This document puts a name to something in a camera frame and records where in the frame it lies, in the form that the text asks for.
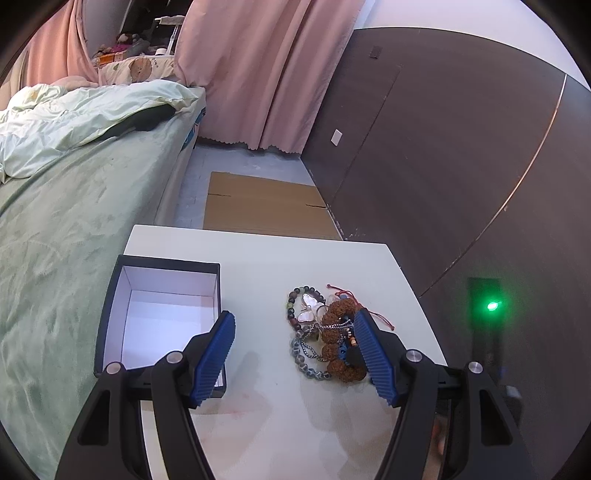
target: mattress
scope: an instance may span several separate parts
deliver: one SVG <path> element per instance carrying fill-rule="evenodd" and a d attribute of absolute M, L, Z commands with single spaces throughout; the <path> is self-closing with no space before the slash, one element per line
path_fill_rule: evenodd
<path fill-rule="evenodd" d="M 90 143 L 0 186 L 0 420 L 41 480 L 54 478 L 95 383 L 113 265 L 132 227 L 155 221 L 205 106 L 196 90 L 199 101 L 151 132 Z"/>

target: pillow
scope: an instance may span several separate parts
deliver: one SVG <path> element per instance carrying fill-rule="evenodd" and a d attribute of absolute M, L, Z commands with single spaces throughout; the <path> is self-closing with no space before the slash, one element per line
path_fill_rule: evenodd
<path fill-rule="evenodd" d="M 176 82 L 174 75 L 174 57 L 172 55 L 144 55 L 114 61 L 99 69 L 99 84 L 131 85 L 163 79 Z"/>
<path fill-rule="evenodd" d="M 51 85 L 64 87 L 68 92 L 76 90 L 77 88 L 96 88 L 99 86 L 98 83 L 89 82 L 84 77 L 81 77 L 79 75 L 63 77 L 62 79 L 56 80 Z"/>

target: black box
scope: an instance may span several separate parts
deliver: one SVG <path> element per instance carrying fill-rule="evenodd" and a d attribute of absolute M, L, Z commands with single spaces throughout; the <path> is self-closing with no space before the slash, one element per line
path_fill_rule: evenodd
<path fill-rule="evenodd" d="M 111 362 L 141 369 L 182 351 L 221 311 L 219 264 L 120 255 L 100 316 L 95 375 Z M 224 367 L 212 397 L 225 391 Z"/>

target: light switch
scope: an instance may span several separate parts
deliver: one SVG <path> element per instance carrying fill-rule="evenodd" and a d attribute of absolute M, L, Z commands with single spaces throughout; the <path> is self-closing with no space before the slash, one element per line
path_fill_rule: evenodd
<path fill-rule="evenodd" d="M 334 143 L 335 145 L 339 144 L 340 141 L 340 137 L 342 137 L 343 134 L 341 132 L 339 132 L 338 130 L 335 130 L 335 133 L 333 134 L 333 138 L 330 139 L 330 141 L 332 143 Z"/>

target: blue gripper pad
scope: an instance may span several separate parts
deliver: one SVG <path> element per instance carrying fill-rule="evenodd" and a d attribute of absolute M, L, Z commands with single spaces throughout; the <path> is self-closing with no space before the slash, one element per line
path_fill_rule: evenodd
<path fill-rule="evenodd" d="M 216 384 L 220 372 L 234 337 L 236 335 L 236 319 L 232 313 L 225 314 L 214 324 L 212 337 L 206 346 L 205 351 L 195 368 L 193 391 L 191 392 L 191 403 L 196 406 L 209 398 L 213 387 Z"/>
<path fill-rule="evenodd" d="M 355 314 L 353 329 L 355 331 L 355 339 L 361 349 L 363 360 L 378 391 L 378 395 L 385 398 L 388 405 L 394 404 L 398 398 L 395 386 L 395 370 L 378 339 L 381 334 L 392 334 L 381 332 L 375 324 L 374 319 L 366 310 L 360 310 Z"/>

